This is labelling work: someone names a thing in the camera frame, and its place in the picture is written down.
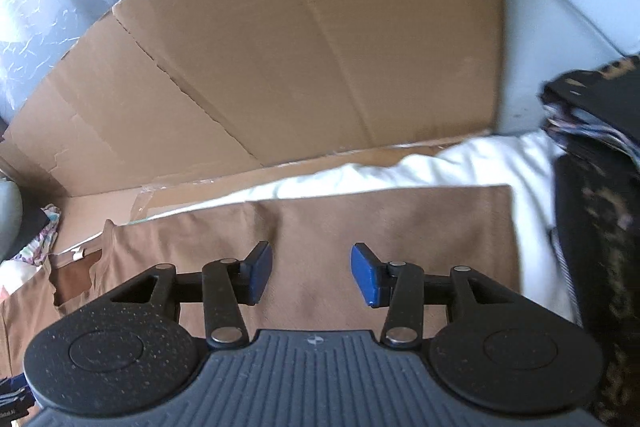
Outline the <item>brown printed t-shirt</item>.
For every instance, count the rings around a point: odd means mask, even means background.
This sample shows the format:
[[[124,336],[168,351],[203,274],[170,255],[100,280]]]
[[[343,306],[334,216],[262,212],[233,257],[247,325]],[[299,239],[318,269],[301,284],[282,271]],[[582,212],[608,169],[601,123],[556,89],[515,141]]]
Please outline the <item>brown printed t-shirt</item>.
[[[364,303],[350,252],[368,245],[384,261],[446,274],[469,265],[510,289],[520,262],[506,186],[398,188],[332,197],[242,202],[166,218],[106,222],[101,250],[61,270],[44,268],[1,305],[1,373],[21,373],[29,341],[64,315],[159,263],[198,272],[273,251],[268,285],[244,312],[249,329],[372,329],[384,313]]]

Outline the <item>floral patterned folded cloth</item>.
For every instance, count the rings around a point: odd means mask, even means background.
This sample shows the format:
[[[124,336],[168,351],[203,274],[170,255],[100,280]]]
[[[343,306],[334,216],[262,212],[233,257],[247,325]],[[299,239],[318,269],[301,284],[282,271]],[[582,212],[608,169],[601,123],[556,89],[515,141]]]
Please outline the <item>floral patterned folded cloth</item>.
[[[43,207],[42,211],[48,218],[48,222],[38,234],[13,257],[13,260],[39,267],[52,251],[55,241],[58,238],[61,210],[58,206],[49,204]]]

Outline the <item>cream bear print bedsheet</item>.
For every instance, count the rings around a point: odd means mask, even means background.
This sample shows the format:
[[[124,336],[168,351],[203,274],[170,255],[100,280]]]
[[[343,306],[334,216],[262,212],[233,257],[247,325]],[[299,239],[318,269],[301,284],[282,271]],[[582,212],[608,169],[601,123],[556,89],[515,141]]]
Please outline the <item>cream bear print bedsheet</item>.
[[[398,188],[506,186],[511,191],[512,225],[520,262],[517,291],[571,319],[574,313],[570,297],[548,239],[552,225],[551,165],[558,154],[556,146],[541,132],[519,138],[477,138],[435,156],[410,155],[390,167],[347,164],[248,188],[129,225],[242,202],[344,196]]]

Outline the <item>grey u-shaped neck pillow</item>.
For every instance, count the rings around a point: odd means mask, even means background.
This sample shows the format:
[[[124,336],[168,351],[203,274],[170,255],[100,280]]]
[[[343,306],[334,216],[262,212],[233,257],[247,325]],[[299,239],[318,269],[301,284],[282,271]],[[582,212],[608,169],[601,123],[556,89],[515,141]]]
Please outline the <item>grey u-shaped neck pillow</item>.
[[[13,182],[2,179],[0,183],[0,257],[9,257],[12,246],[20,233],[23,202],[20,189]]]

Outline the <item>brown cardboard sheet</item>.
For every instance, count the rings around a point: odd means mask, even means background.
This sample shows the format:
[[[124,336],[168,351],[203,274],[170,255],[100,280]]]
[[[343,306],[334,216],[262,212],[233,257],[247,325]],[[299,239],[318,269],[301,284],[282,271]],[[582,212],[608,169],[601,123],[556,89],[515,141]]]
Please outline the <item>brown cardboard sheet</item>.
[[[200,181],[495,119],[502,0],[120,0],[1,141],[40,194]]]

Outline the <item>black folded garment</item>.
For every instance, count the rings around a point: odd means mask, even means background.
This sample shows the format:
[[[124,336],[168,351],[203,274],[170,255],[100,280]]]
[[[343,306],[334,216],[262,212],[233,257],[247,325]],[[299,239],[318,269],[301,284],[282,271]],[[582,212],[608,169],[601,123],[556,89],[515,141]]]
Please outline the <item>black folded garment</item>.
[[[553,163],[554,252],[575,319],[601,346],[592,413],[639,422],[639,57],[572,70],[544,85]]]

